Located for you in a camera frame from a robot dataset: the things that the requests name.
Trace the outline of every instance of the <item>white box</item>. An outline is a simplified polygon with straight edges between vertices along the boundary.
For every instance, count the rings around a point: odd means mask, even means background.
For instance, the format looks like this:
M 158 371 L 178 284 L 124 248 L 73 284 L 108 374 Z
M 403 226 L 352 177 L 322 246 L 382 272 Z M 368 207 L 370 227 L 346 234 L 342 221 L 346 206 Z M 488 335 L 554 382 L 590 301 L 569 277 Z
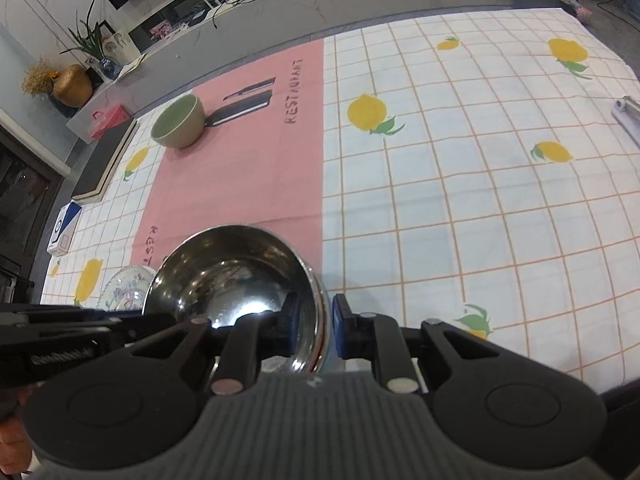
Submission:
M 81 211 L 82 206 L 75 202 L 69 202 L 60 210 L 47 246 L 47 253 L 51 256 L 62 256 L 69 252 L 71 238 L 76 230 Z

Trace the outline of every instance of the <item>stainless steel bowl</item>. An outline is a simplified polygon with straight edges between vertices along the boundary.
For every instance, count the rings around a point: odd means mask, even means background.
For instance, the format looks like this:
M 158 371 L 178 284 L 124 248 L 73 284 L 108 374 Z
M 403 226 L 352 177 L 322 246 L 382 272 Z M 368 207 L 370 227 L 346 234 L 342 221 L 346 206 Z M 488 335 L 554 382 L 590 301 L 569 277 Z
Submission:
M 244 314 L 280 310 L 289 292 L 300 300 L 296 353 L 265 360 L 262 370 L 318 370 L 329 339 L 325 294 L 295 251 L 256 227 L 221 225 L 185 240 L 156 273 L 143 314 L 171 312 L 178 322 L 207 316 L 214 327 L 228 326 Z

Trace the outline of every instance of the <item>screw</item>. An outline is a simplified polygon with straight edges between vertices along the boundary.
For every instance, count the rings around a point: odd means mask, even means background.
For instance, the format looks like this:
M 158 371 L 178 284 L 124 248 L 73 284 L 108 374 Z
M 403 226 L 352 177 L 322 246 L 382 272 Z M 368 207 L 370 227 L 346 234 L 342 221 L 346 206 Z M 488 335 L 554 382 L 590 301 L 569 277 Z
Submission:
M 211 391 L 216 395 L 235 395 L 244 390 L 244 384 L 236 379 L 218 379 L 211 383 Z
M 395 394 L 412 394 L 419 388 L 418 381 L 409 377 L 396 377 L 386 384 L 386 389 Z

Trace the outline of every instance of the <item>floral plate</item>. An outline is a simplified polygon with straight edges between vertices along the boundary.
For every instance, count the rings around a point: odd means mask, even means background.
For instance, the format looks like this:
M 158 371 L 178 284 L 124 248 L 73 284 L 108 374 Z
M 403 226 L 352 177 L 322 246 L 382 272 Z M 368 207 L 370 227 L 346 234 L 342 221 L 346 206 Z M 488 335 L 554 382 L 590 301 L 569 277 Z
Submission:
M 141 310 L 155 271 L 149 267 L 120 269 L 102 290 L 98 307 L 104 310 Z

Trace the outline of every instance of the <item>table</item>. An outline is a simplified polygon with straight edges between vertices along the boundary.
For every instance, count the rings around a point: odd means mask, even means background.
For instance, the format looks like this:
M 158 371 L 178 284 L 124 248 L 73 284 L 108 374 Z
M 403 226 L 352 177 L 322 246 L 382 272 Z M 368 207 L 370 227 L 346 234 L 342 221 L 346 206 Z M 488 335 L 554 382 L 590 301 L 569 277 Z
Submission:
M 355 312 L 439 317 L 599 392 L 640 377 L 640 150 L 610 115 L 640 85 L 561 9 L 352 30 L 192 92 L 207 113 L 255 110 L 180 152 L 150 140 L 169 103 L 142 116 L 43 303 L 72 303 L 92 258 L 87 307 L 123 266 L 251 223 Z

